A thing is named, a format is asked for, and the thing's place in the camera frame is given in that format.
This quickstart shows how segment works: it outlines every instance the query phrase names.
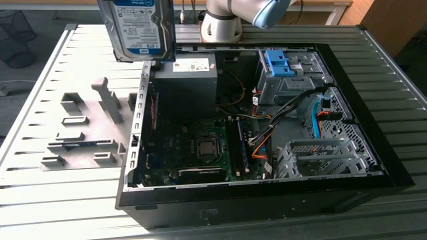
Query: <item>connector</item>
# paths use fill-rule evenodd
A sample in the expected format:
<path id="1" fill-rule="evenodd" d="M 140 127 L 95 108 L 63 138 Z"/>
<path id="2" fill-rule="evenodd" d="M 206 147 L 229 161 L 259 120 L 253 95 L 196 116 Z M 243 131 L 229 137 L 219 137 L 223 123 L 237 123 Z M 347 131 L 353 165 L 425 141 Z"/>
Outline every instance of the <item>connector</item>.
<path id="1" fill-rule="evenodd" d="M 331 99 L 329 97 L 322 98 L 321 105 L 323 109 L 331 108 Z"/>
<path id="2" fill-rule="evenodd" d="M 330 112 L 329 114 L 322 114 L 317 116 L 318 121 L 339 121 L 343 118 L 342 112 Z"/>

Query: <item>sticker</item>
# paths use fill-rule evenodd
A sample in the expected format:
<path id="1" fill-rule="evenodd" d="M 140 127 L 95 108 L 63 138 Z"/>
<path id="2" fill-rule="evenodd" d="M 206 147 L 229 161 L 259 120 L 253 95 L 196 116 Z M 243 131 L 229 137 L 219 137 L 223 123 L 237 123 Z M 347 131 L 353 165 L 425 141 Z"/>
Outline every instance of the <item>sticker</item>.
<path id="1" fill-rule="evenodd" d="M 209 72 L 209 58 L 178 58 L 174 62 L 174 72 Z"/>
<path id="2" fill-rule="evenodd" d="M 303 69 L 301 64 L 290 64 L 291 69 Z"/>
<path id="3" fill-rule="evenodd" d="M 267 172 L 269 172 L 270 174 L 273 173 L 274 168 L 273 168 L 273 166 L 269 164 L 269 162 L 266 162 L 266 164 L 265 164 L 265 169 L 267 170 Z"/>
<path id="4" fill-rule="evenodd" d="M 253 104 L 254 104 L 255 106 L 259 105 L 259 98 L 258 98 L 257 96 L 253 97 Z"/>
<path id="5" fill-rule="evenodd" d="M 155 1 L 115 0 L 114 8 L 127 50 L 134 54 L 159 54 L 159 28 L 152 22 Z"/>

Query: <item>wastebasket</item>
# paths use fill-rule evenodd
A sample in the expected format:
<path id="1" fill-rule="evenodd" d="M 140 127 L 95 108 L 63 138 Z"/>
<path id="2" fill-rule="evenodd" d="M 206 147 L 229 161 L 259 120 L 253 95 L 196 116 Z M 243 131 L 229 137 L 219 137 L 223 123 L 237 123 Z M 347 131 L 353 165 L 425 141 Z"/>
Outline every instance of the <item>wastebasket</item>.
<path id="1" fill-rule="evenodd" d="M 0 10 L 0 27 L 18 41 L 28 42 L 36 33 L 22 10 Z"/>
<path id="2" fill-rule="evenodd" d="M 20 69 L 34 64 L 36 55 L 27 41 L 35 36 L 23 11 L 0 10 L 0 60 L 10 68 Z"/>

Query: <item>hard drive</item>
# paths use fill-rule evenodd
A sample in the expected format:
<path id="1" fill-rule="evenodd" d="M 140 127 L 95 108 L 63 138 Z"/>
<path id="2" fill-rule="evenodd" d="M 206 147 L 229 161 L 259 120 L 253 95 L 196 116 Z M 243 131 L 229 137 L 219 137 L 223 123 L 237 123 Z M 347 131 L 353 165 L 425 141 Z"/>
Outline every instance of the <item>hard drive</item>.
<path id="1" fill-rule="evenodd" d="M 172 0 L 98 0 L 119 62 L 175 61 Z"/>

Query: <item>metal table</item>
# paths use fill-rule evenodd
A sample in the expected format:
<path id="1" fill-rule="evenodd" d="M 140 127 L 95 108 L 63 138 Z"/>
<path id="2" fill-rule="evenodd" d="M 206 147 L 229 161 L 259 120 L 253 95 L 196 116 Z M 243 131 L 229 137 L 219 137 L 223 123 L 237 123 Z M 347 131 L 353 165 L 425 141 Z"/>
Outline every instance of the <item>metal table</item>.
<path id="1" fill-rule="evenodd" d="M 355 26 L 279 26 L 267 31 L 246 26 L 245 41 L 330 44 L 417 186 L 345 214 L 148 233 L 115 210 L 119 167 L 39 170 L 47 140 L 38 135 L 56 124 L 50 106 L 59 105 L 60 93 L 99 74 L 115 79 L 108 87 L 123 97 L 136 92 L 140 79 L 142 63 L 115 62 L 103 25 L 67 29 L 0 148 L 2 239 L 11 239 L 4 237 L 10 234 L 14 239 L 427 238 L 427 101 L 367 31 Z M 180 42 L 198 42 L 199 27 L 178 26 L 176 35 Z"/>

